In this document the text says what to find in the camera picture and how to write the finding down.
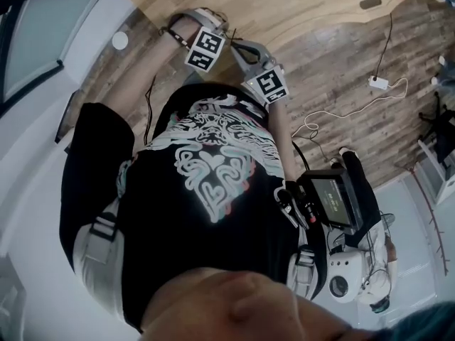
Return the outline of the black printed t-shirt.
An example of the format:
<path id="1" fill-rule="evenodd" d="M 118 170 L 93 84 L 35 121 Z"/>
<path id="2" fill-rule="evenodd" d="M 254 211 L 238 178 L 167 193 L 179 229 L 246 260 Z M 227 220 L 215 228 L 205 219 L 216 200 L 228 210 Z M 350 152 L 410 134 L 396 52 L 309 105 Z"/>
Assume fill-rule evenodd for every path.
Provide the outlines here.
<path id="1" fill-rule="evenodd" d="M 238 88 L 186 85 L 134 151 L 120 115 L 82 106 L 63 171 L 60 243 L 75 273 L 78 232 L 119 199 L 128 325 L 140 330 L 154 294 L 187 271 L 252 271 L 287 284 L 299 233 L 277 202 L 288 181 L 267 120 Z"/>

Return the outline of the white harness vest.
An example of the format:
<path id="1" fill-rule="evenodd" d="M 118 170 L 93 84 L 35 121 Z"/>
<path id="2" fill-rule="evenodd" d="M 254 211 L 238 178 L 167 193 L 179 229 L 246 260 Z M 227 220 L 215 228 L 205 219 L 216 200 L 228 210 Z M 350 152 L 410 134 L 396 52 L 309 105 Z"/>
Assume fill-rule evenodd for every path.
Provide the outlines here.
<path id="1" fill-rule="evenodd" d="M 114 317 L 132 324 L 124 312 L 124 235 L 118 227 L 118 209 L 117 198 L 91 224 L 81 227 L 73 247 L 73 265 L 75 274 L 97 302 Z M 299 233 L 299 245 L 287 267 L 287 286 L 303 291 L 304 297 L 312 300 L 324 285 L 327 272 L 326 253 L 318 248 L 323 240 L 321 227 L 307 224 L 295 205 L 282 210 Z"/>

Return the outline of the person's left hand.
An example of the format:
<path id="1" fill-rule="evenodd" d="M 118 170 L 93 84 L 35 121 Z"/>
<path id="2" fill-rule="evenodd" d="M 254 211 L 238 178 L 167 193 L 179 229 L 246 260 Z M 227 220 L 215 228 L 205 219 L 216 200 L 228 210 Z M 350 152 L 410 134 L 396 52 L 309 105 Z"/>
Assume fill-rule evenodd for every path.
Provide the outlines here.
<path id="1" fill-rule="evenodd" d="M 170 29 L 187 42 L 192 42 L 200 30 L 200 24 L 190 16 L 182 15 Z"/>

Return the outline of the person's right forearm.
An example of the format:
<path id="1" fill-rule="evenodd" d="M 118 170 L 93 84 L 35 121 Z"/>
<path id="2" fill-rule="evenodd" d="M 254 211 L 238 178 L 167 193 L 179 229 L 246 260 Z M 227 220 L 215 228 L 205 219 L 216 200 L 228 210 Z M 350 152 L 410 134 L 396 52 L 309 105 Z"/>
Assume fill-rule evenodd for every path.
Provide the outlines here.
<path id="1" fill-rule="evenodd" d="M 269 105 L 268 129 L 277 147 L 285 180 L 296 181 L 297 169 L 294 147 L 291 140 L 287 108 L 283 99 Z"/>

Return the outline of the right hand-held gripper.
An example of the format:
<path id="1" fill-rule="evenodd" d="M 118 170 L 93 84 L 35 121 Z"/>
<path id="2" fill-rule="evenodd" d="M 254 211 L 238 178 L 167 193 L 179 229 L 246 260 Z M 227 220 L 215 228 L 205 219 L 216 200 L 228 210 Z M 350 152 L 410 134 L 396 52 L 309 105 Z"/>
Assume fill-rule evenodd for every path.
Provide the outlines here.
<path id="1" fill-rule="evenodd" d="M 245 77 L 251 77 L 242 83 L 242 86 L 264 108 L 288 97 L 288 87 L 284 78 L 284 68 L 280 64 L 253 74 L 262 64 L 275 64 L 276 59 L 261 43 L 250 40 L 237 40 L 230 45 L 235 61 Z"/>

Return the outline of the person's left forearm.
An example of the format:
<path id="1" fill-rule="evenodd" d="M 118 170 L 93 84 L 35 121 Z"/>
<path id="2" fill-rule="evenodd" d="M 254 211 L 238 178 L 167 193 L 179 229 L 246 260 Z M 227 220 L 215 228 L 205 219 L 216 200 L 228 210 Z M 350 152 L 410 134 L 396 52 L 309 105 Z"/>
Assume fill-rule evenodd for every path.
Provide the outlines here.
<path id="1" fill-rule="evenodd" d="M 127 119 L 143 99 L 156 74 L 181 47 L 170 33 L 165 32 L 114 83 L 104 98 L 104 104 L 121 118 Z"/>

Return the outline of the black office chair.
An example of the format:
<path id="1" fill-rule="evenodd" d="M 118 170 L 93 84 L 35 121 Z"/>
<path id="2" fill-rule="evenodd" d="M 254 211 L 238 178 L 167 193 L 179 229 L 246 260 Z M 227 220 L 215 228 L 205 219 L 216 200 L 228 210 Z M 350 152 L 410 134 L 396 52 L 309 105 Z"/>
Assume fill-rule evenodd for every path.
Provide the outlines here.
<path id="1" fill-rule="evenodd" d="M 432 134 L 435 135 L 436 143 L 434 150 L 437 161 L 442 164 L 449 154 L 455 150 L 455 110 L 448 109 L 445 104 L 441 105 L 440 95 L 434 93 L 436 97 L 436 111 L 433 119 L 419 113 L 421 121 L 429 123 L 430 128 L 425 135 L 420 135 L 421 142 L 426 141 Z"/>

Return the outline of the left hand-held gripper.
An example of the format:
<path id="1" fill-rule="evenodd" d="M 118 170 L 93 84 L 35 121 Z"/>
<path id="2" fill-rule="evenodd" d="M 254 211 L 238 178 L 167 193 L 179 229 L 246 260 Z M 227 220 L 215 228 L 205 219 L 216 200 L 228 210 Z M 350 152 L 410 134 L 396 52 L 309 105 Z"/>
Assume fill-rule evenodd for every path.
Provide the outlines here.
<path id="1" fill-rule="evenodd" d="M 200 24 L 184 63 L 201 72 L 209 72 L 218 58 L 227 38 L 228 18 L 224 13 L 206 7 L 186 9 L 183 12 Z"/>

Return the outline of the white round floor disc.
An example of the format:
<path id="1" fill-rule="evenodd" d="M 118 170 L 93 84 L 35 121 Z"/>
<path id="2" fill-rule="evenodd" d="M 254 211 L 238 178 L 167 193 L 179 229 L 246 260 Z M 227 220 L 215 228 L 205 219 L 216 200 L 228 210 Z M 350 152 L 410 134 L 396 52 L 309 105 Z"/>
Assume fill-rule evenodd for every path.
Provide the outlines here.
<path id="1" fill-rule="evenodd" d="M 112 36 L 112 46 L 116 50 L 124 50 L 129 43 L 129 38 L 125 32 L 122 31 L 117 31 L 113 36 Z"/>

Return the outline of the white power strip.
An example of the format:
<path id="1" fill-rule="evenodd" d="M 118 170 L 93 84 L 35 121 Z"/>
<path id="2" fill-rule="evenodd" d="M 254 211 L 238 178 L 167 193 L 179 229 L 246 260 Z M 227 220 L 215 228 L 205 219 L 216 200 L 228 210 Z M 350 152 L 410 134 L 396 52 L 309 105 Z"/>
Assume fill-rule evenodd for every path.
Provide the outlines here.
<path id="1" fill-rule="evenodd" d="M 376 89 L 387 90 L 389 88 L 389 81 L 377 76 L 370 76 L 368 84 Z"/>

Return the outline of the black waist monitor rig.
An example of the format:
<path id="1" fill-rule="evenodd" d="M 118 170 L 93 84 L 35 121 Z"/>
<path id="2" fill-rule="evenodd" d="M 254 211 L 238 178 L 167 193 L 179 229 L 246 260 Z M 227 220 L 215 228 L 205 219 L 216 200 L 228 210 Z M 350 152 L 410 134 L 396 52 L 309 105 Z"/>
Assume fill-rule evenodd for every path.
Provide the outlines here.
<path id="1" fill-rule="evenodd" d="M 283 214 L 295 227 L 308 230 L 317 223 L 355 234 L 363 225 L 357 197 L 344 168 L 307 170 L 277 193 Z"/>

